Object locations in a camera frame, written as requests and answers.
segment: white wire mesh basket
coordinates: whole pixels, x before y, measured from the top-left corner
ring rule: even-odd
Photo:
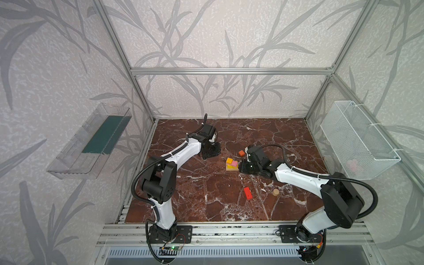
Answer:
[[[351,179],[373,179],[400,161],[376,124],[354,101],[335,101],[321,129]]]

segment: mounting plate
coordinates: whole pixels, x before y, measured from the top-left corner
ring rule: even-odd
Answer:
[[[193,232],[193,226],[178,226],[177,225],[177,234],[179,234],[173,241],[173,243],[191,243],[191,236]],[[159,239],[158,230],[151,226],[149,229],[149,241],[150,244],[163,244],[162,240]]]
[[[280,233],[281,243],[305,243],[296,237],[296,225],[280,225],[278,231]],[[313,242],[320,242],[321,236],[324,232],[321,230],[318,234],[312,235]]]
[[[203,160],[206,160],[207,158],[217,156],[221,153],[221,145],[219,142],[209,142],[208,140],[205,140],[202,142],[202,158]]]

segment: brown marble surface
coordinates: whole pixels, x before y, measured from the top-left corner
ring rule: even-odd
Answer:
[[[322,206],[319,197],[290,184],[225,170],[227,157],[240,161],[238,151],[246,146],[277,143],[286,146],[292,165],[326,173],[303,119],[209,119],[208,123],[218,131],[221,154],[207,160],[194,156],[178,170],[172,204],[179,222],[298,220]],[[149,156],[174,149],[186,132],[199,125],[200,120],[160,120]],[[266,147],[265,153],[271,160],[282,158],[278,147]],[[246,199],[244,187],[250,188],[252,199]],[[272,195],[274,189],[279,189],[278,196]],[[146,198],[139,189],[137,193]],[[146,218],[154,220],[153,211],[133,200],[126,222],[142,223]]]

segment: wall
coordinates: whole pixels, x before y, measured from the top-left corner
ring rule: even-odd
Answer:
[[[86,264],[151,123],[91,1],[1,1],[0,17],[0,264]],[[100,102],[133,117],[99,177],[48,174]]]
[[[380,1],[338,71],[391,135],[424,167],[424,1]],[[319,124],[335,100],[330,86],[308,121],[331,172],[341,165]],[[386,264],[424,260],[424,197],[398,165],[367,181],[379,204],[364,221]],[[369,193],[361,190],[365,200]]]
[[[365,0],[104,3],[132,67],[329,67]],[[157,117],[304,117],[324,77],[138,79]]]

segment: aluminum frame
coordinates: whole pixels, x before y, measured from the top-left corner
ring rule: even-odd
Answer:
[[[340,50],[339,54],[336,57],[336,60],[334,61],[333,65],[332,65],[331,74],[337,72],[337,70],[340,67],[340,65],[342,64],[343,60],[346,58],[347,53],[349,52],[349,50],[351,49],[351,47],[355,43],[355,41],[358,38],[361,31],[364,29],[364,27],[365,27],[366,23],[368,22],[371,14],[374,12],[374,9],[377,7],[378,2],[379,2],[379,0],[368,0],[365,3],[364,7],[362,8],[361,13],[359,14],[358,19],[356,20],[355,25],[353,26],[351,32],[349,33],[349,36],[347,37],[345,43],[343,44],[342,49]],[[311,117],[315,108],[318,106],[320,100],[324,96],[325,91],[327,90],[328,85],[329,85],[328,84],[329,83],[328,78],[330,77],[331,74],[329,74],[329,76],[327,76],[326,80],[321,85],[321,88],[318,91],[314,101],[312,102],[311,107],[309,108],[308,112],[306,113],[306,117],[305,117],[306,120],[308,120]]]
[[[376,123],[377,130],[383,135],[383,137],[389,142],[393,148],[397,149],[397,153],[401,158],[401,161],[398,163],[408,178],[415,183],[421,192],[424,195],[424,173],[417,166],[417,164],[412,160],[412,158],[402,149],[402,146],[397,143],[397,141],[389,134],[389,132],[384,128],[381,123],[377,120],[376,117],[365,107],[360,99],[348,88],[348,86],[341,80],[337,74],[333,74],[330,77],[330,81],[339,89],[339,91],[346,97],[348,100],[354,101],[358,107],[365,113],[365,115],[371,120],[372,123]]]
[[[331,68],[132,68],[133,75],[330,75]]]
[[[119,43],[117,34],[115,33],[112,23],[109,19],[109,16],[107,15],[106,12],[106,7],[103,5],[103,2],[101,0],[92,0],[93,4],[94,4],[94,8],[96,10],[96,13],[99,15],[100,21],[102,22],[103,26],[106,29],[106,32],[109,36],[110,41],[112,42],[116,52],[118,53],[118,57],[121,60],[122,65],[124,66],[124,70],[126,72],[126,74],[128,75],[128,79],[131,83],[131,85],[133,86],[133,89],[135,90],[138,98],[141,100],[141,103],[143,105],[143,107],[146,109],[150,120],[152,121],[152,123],[155,121],[155,117],[153,116],[153,112],[150,109],[149,105],[147,104],[147,100],[143,95],[143,92],[141,91],[140,86],[138,85],[137,80],[135,79],[135,77],[131,74],[131,67],[128,63],[128,59],[125,56],[124,50],[121,46],[121,44]]]
[[[137,163],[136,163],[136,167],[135,167],[135,169],[134,169],[134,171],[131,175],[131,179],[130,179],[131,181],[137,175],[137,173],[138,173],[137,169],[141,169],[144,162],[146,161],[147,154],[148,154],[149,149],[150,149],[150,145],[152,144],[153,135],[156,131],[156,127],[158,126],[158,122],[159,122],[159,119],[156,119],[155,122],[153,123],[153,125],[149,129],[149,132],[148,132],[147,137],[146,137],[146,143],[143,147],[143,150],[140,152],[140,155],[139,155]],[[131,200],[132,200],[131,184],[129,184],[128,187],[126,188],[124,199],[121,201],[120,208],[119,208],[118,212],[115,214],[115,217],[116,217],[115,223],[125,222],[126,215],[123,216],[123,213],[125,212],[125,210],[126,210],[125,213],[128,212]]]
[[[192,241],[197,245],[305,245],[305,243],[281,243],[275,235],[282,224],[296,225],[287,221],[246,222],[186,222],[180,225],[193,226]],[[329,245],[375,245],[365,223],[354,223],[350,229],[327,230]],[[147,246],[144,224],[105,225],[96,247]]]

